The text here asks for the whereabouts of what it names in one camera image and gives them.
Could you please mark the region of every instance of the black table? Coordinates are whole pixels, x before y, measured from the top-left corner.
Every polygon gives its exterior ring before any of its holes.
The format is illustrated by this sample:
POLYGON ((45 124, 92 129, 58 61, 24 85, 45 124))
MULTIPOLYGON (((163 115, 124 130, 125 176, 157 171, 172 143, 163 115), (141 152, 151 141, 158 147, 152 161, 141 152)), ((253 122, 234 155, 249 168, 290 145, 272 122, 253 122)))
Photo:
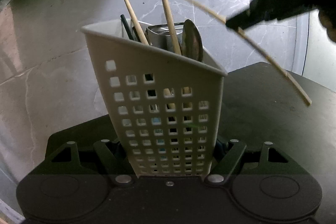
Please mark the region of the black table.
MULTIPOLYGON (((323 188, 316 219, 336 223, 336 93, 293 74, 312 99, 307 107, 293 88, 267 63, 228 74, 224 81, 218 134, 239 139, 248 149, 264 141, 276 143, 318 180, 323 188)), ((67 141, 90 146, 117 136, 108 117, 88 121, 53 134, 46 155, 67 141)))

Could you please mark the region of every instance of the white plastic utensil caddy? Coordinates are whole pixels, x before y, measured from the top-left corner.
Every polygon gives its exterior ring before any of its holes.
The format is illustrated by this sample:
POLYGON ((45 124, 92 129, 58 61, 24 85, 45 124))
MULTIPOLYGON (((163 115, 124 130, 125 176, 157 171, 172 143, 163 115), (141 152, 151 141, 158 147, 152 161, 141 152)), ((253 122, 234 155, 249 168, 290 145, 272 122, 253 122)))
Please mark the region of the white plastic utensil caddy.
MULTIPOLYGON (((143 30, 149 26, 140 24, 143 30)), ((131 41, 120 20, 82 31, 106 108, 135 173, 209 173, 227 75, 220 65, 205 49, 204 64, 131 41), (175 109, 167 107, 171 103, 175 109)))

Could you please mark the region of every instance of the wooden skewer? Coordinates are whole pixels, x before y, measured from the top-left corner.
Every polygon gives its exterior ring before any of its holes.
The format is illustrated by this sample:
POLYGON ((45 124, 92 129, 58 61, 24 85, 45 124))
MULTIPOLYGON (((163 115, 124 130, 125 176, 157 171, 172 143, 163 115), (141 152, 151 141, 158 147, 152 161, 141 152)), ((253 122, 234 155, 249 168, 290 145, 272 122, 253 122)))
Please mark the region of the wooden skewer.
POLYGON ((173 15, 171 14, 171 10, 170 10, 170 7, 169 7, 169 2, 168 2, 168 0, 162 0, 162 4, 163 4, 163 10, 165 12, 166 20, 167 20, 169 34, 170 34, 171 41, 172 41, 172 44, 173 44, 174 53, 182 55, 181 49, 180 49, 180 44, 179 44, 179 41, 177 40, 173 15))
POLYGON ((8 224, 8 223, 0 217, 0 224, 8 224))
POLYGON ((128 0, 124 0, 124 2, 126 4, 127 10, 129 12, 129 15, 131 16, 131 20, 133 21, 133 24, 134 24, 134 27, 136 29, 136 32, 138 33, 138 36, 140 38, 140 42, 143 43, 143 44, 145 44, 145 45, 149 45, 148 41, 147 41, 147 39, 145 37, 145 34, 143 33, 143 30, 142 30, 142 28, 140 26, 140 23, 139 23, 136 15, 135 15, 133 9, 132 9, 131 4, 129 3, 128 0))
MULTIPOLYGON (((221 16, 221 15, 217 15, 217 13, 209 8, 207 8, 206 6, 204 6, 203 4, 195 1, 195 0, 185 0, 191 4, 194 4, 196 7, 200 8, 202 11, 210 14, 212 17, 214 17, 215 19, 217 19, 220 23, 222 24, 226 24, 226 18, 221 16)), ((268 62, 271 63, 271 65, 273 65, 274 68, 277 69, 277 71, 282 74, 286 80, 288 80, 288 82, 290 84, 293 85, 293 87, 296 89, 296 91, 298 92, 298 94, 302 97, 302 99, 304 100, 305 104, 307 106, 310 106, 312 101, 309 98, 309 96, 307 95, 307 93, 303 90, 303 88, 300 86, 300 84, 293 78, 293 76, 288 73, 286 70, 284 70, 275 60, 274 58, 272 58, 263 48, 261 48, 256 42, 254 42, 251 38, 249 38, 245 32, 241 29, 238 28, 238 30, 235 31, 242 39, 244 39, 249 45, 251 45, 254 49, 256 49, 256 51, 261 54, 268 62)))

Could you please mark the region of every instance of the spoon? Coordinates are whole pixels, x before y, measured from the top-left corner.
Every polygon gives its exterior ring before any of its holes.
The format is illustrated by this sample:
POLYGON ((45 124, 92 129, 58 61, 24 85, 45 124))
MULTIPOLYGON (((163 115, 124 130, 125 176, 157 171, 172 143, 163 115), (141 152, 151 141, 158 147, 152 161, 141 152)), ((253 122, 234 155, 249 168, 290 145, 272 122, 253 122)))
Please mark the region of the spoon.
POLYGON ((194 22, 190 19, 187 19, 183 24, 182 55, 199 62, 203 61, 201 35, 194 22))

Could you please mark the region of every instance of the gray tile floor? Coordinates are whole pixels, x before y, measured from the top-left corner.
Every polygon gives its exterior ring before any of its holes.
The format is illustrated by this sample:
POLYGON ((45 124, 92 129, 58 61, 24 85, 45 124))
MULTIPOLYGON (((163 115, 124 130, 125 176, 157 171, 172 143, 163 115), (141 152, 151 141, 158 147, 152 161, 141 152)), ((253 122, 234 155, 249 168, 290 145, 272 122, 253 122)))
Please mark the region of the gray tile floor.
MULTIPOLYGON (((222 15, 249 0, 198 0, 222 15)), ((165 23, 161 0, 130 0, 139 20, 165 23)), ((233 71, 263 59, 235 34, 182 0, 174 21, 192 19, 204 45, 233 71)), ((123 0, 13 0, 0 13, 0 162, 15 182, 44 158, 48 137, 106 114, 80 27, 128 15, 123 0)), ((296 18, 261 23, 248 34, 291 70, 296 18)), ((0 198, 6 196, 0 189, 0 198)), ((15 203, 7 198, 8 203, 15 203)))

